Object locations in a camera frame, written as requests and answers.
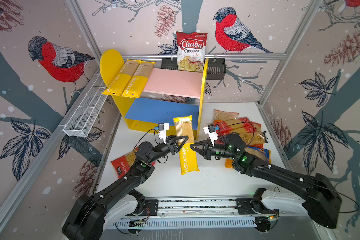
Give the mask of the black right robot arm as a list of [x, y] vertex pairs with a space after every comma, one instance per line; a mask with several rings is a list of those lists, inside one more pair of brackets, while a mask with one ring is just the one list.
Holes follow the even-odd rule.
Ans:
[[302, 206], [314, 222], [328, 229], [337, 227], [342, 198], [326, 176], [303, 175], [267, 163], [250, 154], [238, 134], [229, 134], [223, 145], [207, 139], [191, 144], [190, 148], [206, 160], [212, 156], [233, 159], [232, 165], [240, 174], [269, 181], [293, 192], [305, 200]]

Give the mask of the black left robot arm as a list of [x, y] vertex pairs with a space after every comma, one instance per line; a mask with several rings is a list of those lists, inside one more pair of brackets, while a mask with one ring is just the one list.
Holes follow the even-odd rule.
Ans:
[[62, 233], [69, 240], [100, 239], [111, 214], [118, 218], [131, 214], [144, 199], [135, 189], [152, 175], [155, 170], [152, 163], [168, 154], [175, 155], [188, 139], [188, 136], [168, 136], [156, 146], [141, 143], [134, 164], [122, 178], [92, 196], [82, 195], [76, 200]]

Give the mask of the yellow Pastatime spaghetti bag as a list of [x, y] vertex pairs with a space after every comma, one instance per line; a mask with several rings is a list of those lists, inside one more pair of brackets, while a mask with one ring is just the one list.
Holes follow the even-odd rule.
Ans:
[[151, 76], [155, 62], [139, 61], [139, 66], [122, 93], [122, 97], [140, 98]]
[[191, 149], [191, 144], [195, 143], [192, 115], [174, 118], [174, 124], [177, 137], [188, 137], [187, 140], [178, 140], [178, 145], [184, 144], [179, 151], [181, 175], [189, 172], [199, 172], [197, 154]]
[[103, 91], [103, 95], [121, 96], [139, 65], [140, 62], [138, 61], [127, 60], [109, 86]]

